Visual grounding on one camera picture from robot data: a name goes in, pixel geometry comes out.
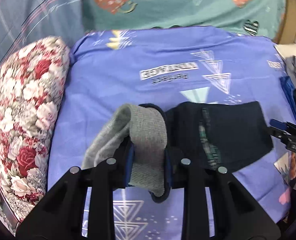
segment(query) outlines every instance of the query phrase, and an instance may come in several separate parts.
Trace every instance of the mattress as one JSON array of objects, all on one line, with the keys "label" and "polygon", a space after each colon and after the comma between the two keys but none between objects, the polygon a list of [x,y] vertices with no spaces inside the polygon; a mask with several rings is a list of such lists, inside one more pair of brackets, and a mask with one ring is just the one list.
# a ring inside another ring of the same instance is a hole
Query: mattress
[{"label": "mattress", "polygon": [[[71,166],[81,165],[97,133],[124,103],[153,103],[167,111],[185,101],[228,105],[259,101],[266,123],[272,118],[295,122],[279,81],[285,76],[284,63],[274,43],[265,37],[212,26],[102,31],[79,40],[70,58],[72,66],[51,146],[48,188]],[[277,139],[273,143],[270,153],[234,176],[277,222],[290,203],[283,201],[288,186],[273,165],[287,151]],[[116,190],[116,237],[180,239],[183,198],[183,189],[171,190],[165,202],[156,204],[146,190]],[[88,195],[84,236],[89,199]],[[209,194],[208,203],[213,234]]]}]

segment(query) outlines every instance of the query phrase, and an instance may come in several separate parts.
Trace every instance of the black and white heart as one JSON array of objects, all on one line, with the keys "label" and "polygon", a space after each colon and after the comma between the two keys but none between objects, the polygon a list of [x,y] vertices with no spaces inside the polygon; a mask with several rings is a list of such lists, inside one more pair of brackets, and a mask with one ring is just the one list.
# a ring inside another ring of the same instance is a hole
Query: black and white heart
[{"label": "black and white heart", "polygon": [[252,22],[250,20],[247,20],[244,23],[245,31],[248,32],[252,36],[257,35],[258,28],[259,28],[259,22],[257,22],[257,21]]}]

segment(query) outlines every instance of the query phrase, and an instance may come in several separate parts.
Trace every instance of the hand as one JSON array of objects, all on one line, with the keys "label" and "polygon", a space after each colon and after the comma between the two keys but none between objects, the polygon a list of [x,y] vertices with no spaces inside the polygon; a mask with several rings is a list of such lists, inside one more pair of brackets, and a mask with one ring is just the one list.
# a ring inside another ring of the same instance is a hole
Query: hand
[{"label": "hand", "polygon": [[289,177],[290,177],[290,179],[296,178],[296,155],[295,155],[295,153],[292,153],[290,170],[289,170]]}]

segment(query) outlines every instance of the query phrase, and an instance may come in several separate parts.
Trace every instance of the silver screw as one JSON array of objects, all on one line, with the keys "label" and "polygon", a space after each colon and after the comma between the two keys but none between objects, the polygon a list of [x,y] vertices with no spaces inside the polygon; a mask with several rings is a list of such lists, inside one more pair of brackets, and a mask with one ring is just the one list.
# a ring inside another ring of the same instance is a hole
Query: silver screw
[{"label": "silver screw", "polygon": [[106,160],[106,162],[109,164],[109,165],[112,165],[112,164],[115,164],[117,162],[117,160],[115,158],[109,158]]},{"label": "silver screw", "polygon": [[80,168],[77,167],[77,166],[73,166],[73,167],[70,168],[70,172],[71,172],[72,174],[76,174],[76,173],[78,173],[79,170],[80,170]]},{"label": "silver screw", "polygon": [[222,173],[222,174],[226,174],[227,171],[228,171],[227,168],[224,167],[224,166],[220,166],[220,167],[218,168],[218,172],[220,172],[220,173]]},{"label": "silver screw", "polygon": [[183,158],[180,161],[183,165],[189,165],[191,163],[191,160],[187,159],[187,158]]}]

